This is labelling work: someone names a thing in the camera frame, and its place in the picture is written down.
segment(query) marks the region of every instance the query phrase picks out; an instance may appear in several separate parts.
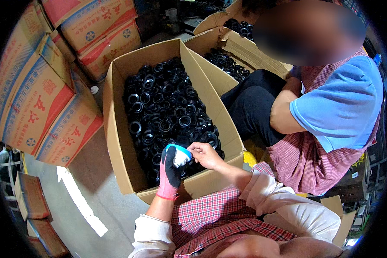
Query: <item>light blue t-shirt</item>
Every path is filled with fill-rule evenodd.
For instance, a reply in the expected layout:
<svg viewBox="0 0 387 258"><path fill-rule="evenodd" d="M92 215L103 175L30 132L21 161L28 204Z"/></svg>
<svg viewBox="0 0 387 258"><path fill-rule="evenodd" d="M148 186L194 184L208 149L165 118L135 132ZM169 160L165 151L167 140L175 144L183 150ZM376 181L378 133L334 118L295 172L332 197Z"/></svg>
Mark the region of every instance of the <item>light blue t-shirt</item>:
<svg viewBox="0 0 387 258"><path fill-rule="evenodd" d="M382 103L382 79L372 59L351 58L324 85L290 103L298 123L328 153L360 149L370 137Z"/></svg>

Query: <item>hand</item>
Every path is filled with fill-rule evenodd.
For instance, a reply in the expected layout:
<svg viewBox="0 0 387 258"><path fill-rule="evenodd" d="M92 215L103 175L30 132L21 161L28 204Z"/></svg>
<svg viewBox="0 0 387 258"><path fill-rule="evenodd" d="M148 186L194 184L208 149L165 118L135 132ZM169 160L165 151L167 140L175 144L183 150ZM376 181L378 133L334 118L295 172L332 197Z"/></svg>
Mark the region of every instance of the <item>hand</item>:
<svg viewBox="0 0 387 258"><path fill-rule="evenodd" d="M202 166L209 169L215 169L224 161L209 143L193 142L188 148L195 158L195 162L201 163Z"/></svg>
<svg viewBox="0 0 387 258"><path fill-rule="evenodd" d="M160 184L156 195L167 200L177 198L178 188L181 185L181 170L173 166L175 153L174 146L169 147L168 151L163 149L160 161Z"/></svg>

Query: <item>plaid apron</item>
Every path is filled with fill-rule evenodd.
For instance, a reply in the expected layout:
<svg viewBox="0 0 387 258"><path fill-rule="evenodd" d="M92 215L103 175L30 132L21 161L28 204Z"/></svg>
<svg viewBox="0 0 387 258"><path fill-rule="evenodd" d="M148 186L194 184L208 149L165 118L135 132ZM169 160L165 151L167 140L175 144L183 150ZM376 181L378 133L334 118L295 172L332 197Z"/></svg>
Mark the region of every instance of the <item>plaid apron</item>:
<svg viewBox="0 0 387 258"><path fill-rule="evenodd" d="M324 85L338 67L357 56L367 56L367 54L361 48L349 58L334 64L302 67L301 76L305 92ZM315 195L325 193L340 181L350 166L372 144L379 121L380 115L366 145L361 149L341 148L326 153L316 137L309 132L287 135L267 148L278 173L278 181L293 188L296 193Z"/></svg>
<svg viewBox="0 0 387 258"><path fill-rule="evenodd" d="M254 169L272 175L266 162L258 163ZM297 236L282 228L265 223L238 197L236 187L228 187L175 206L171 219L175 256L188 258L191 254L225 237L252 229L275 241L289 241Z"/></svg>

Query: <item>gloved hand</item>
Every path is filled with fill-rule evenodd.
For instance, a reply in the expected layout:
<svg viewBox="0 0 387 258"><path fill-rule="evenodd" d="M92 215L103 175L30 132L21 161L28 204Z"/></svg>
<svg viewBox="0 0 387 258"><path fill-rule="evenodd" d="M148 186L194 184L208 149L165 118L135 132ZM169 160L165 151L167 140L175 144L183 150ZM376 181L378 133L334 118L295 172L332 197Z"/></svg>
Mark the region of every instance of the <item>gloved hand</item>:
<svg viewBox="0 0 387 258"><path fill-rule="evenodd" d="M175 146L169 147L167 151L164 149L160 161L160 184L156 195L167 200L176 200L181 185L181 171L173 166L175 153Z"/></svg>

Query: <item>white cloth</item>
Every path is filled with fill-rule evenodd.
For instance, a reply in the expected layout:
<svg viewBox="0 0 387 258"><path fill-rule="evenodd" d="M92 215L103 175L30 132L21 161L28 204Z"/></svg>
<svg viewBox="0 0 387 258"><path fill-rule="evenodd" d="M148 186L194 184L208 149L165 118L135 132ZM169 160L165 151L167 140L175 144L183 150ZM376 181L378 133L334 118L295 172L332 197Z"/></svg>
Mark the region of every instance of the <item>white cloth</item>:
<svg viewBox="0 0 387 258"><path fill-rule="evenodd" d="M253 172L251 181L242 192L240 199L264 216L264 222L288 230L300 237L313 237L332 242L340 217L322 204L300 197L290 187L284 187L268 174ZM173 257L175 244L169 223L141 215L136 222L135 250L128 258Z"/></svg>

